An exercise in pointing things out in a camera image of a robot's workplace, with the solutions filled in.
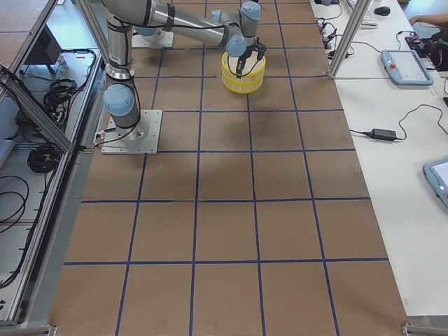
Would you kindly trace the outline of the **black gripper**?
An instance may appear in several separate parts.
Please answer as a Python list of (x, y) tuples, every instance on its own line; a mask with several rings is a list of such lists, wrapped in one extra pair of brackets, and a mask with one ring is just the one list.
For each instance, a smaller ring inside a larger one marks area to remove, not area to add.
[(267, 50), (267, 46), (261, 42), (259, 42), (259, 38), (256, 39), (253, 45), (250, 45), (246, 48), (246, 51), (242, 54), (242, 56), (238, 57), (237, 67), (236, 67), (236, 77), (242, 77), (242, 70), (245, 66), (246, 60), (252, 55), (252, 52), (257, 52), (256, 59), (260, 61), (265, 52)]

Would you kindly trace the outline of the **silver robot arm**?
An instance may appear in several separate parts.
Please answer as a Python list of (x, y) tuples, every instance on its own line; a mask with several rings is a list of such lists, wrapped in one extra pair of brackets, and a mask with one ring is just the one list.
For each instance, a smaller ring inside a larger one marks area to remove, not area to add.
[(132, 68), (132, 37), (161, 47), (175, 34), (221, 48), (237, 59), (235, 75), (244, 76), (253, 53), (264, 57), (266, 47), (258, 38), (261, 7), (246, 1), (237, 10), (214, 10), (209, 18), (165, 1), (104, 1), (108, 32), (106, 91), (103, 103), (115, 123), (118, 140), (135, 144), (144, 139), (149, 126), (141, 112)]

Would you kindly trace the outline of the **person forearm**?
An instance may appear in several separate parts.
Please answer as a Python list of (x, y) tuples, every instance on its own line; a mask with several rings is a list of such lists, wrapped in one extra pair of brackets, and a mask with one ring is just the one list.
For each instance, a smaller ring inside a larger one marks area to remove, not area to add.
[(432, 15), (415, 15), (411, 17), (408, 21), (411, 26), (414, 25), (415, 23), (424, 23), (436, 27), (443, 27), (444, 25), (447, 24), (448, 17), (446, 13), (432, 14)]

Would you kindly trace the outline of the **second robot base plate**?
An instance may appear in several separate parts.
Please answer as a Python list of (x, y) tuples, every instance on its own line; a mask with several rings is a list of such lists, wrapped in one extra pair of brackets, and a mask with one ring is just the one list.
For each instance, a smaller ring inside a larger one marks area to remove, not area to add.
[(171, 48), (174, 42), (174, 34), (161, 29), (135, 29), (132, 33), (133, 48), (164, 49)]

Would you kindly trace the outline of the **square robot base plate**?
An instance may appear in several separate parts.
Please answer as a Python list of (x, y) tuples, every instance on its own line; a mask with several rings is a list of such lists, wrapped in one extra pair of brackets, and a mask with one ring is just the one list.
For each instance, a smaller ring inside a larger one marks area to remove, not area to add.
[(139, 124), (127, 135), (130, 130), (116, 127), (115, 120), (110, 117), (107, 132), (101, 145), (104, 155), (139, 155), (158, 152), (158, 141), (162, 124), (162, 110), (141, 110)]

